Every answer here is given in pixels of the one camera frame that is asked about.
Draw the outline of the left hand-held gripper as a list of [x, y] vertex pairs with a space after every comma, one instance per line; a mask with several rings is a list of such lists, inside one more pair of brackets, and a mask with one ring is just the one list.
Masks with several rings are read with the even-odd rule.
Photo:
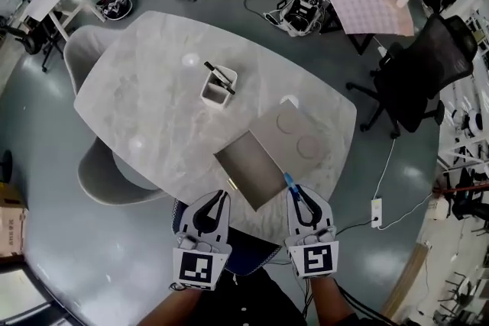
[[[217, 204], [216, 218], [209, 213]], [[203, 195], [186, 208], [182, 215], [183, 232], [210, 234], [216, 240], [227, 240], [231, 200], [226, 191]], [[173, 248], [173, 281], [181, 289], [214, 291], [232, 253], [227, 243], [212, 243], [179, 232]]]

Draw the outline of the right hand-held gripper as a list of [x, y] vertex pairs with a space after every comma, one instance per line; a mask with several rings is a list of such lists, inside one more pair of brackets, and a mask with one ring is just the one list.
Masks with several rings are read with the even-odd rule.
[[[316, 191], [306, 186], [300, 188], [301, 198], [292, 189], [287, 192], [291, 236], [284, 241], [287, 254], [299, 278], [328, 276], [337, 271], [339, 252], [332, 208]], [[312, 231], [300, 234], [303, 226]]]

